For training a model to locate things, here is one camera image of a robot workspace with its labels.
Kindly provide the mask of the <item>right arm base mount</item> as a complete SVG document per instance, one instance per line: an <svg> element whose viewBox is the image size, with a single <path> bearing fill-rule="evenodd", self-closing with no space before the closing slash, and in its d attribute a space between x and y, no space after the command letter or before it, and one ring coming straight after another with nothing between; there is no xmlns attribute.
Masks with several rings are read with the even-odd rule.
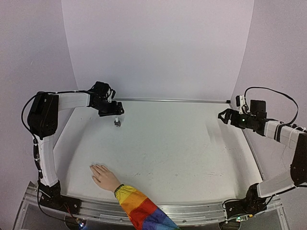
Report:
<svg viewBox="0 0 307 230"><path fill-rule="evenodd" d="M274 195L259 197L257 185L258 183L249 187L245 198L228 199L222 203L222 207L226 211L227 220L240 216L254 216L267 209L267 205L271 202Z"/></svg>

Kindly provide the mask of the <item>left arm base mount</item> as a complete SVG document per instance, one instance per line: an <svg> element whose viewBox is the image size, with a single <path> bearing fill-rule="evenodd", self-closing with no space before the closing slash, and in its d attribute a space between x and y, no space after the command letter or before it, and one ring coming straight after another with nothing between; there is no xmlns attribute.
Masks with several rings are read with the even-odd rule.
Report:
<svg viewBox="0 0 307 230"><path fill-rule="evenodd" d="M81 200L75 197L61 194L60 181L53 186L43 185L38 181L38 189L41 193L38 203L43 207L59 210L71 214L78 214Z"/></svg>

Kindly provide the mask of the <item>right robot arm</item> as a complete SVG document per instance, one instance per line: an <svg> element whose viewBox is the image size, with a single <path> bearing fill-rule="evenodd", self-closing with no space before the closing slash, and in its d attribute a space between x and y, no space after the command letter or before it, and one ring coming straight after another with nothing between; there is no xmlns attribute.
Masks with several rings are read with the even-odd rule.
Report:
<svg viewBox="0 0 307 230"><path fill-rule="evenodd" d="M267 198L291 189L307 185L307 130L267 118L265 101L251 100L246 104L244 96L236 99L238 110L225 109L218 114L224 124L248 129L269 139L276 145L272 155L277 165L282 166L274 177L257 184L256 196Z"/></svg>

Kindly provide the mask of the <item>rainbow sleeve forearm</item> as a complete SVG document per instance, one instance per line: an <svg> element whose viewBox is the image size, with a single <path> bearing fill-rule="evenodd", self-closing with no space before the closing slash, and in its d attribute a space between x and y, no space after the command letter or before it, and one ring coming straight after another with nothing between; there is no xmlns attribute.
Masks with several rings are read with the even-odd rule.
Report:
<svg viewBox="0 0 307 230"><path fill-rule="evenodd" d="M180 229L154 202L138 189L121 184L114 192L122 209L137 230Z"/></svg>

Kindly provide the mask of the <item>mannequin hand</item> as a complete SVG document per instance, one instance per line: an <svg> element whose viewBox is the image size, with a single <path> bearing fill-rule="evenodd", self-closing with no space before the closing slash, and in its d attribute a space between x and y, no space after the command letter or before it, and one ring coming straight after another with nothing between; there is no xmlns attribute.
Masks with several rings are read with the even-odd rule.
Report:
<svg viewBox="0 0 307 230"><path fill-rule="evenodd" d="M121 185L117 177L104 165L91 165L92 179L100 188L115 192L115 190Z"/></svg>

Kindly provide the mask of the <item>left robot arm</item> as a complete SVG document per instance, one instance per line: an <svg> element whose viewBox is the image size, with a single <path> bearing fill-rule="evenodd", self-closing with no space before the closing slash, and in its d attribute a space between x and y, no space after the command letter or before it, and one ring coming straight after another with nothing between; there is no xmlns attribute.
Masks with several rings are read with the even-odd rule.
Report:
<svg viewBox="0 0 307 230"><path fill-rule="evenodd" d="M33 137L34 161L39 182L45 187L59 184L55 169L53 140L58 128L59 112L75 108L92 108L100 117L119 117L124 114L122 102L114 100L115 90L97 81L89 90L38 92L27 102L30 105L22 124Z"/></svg>

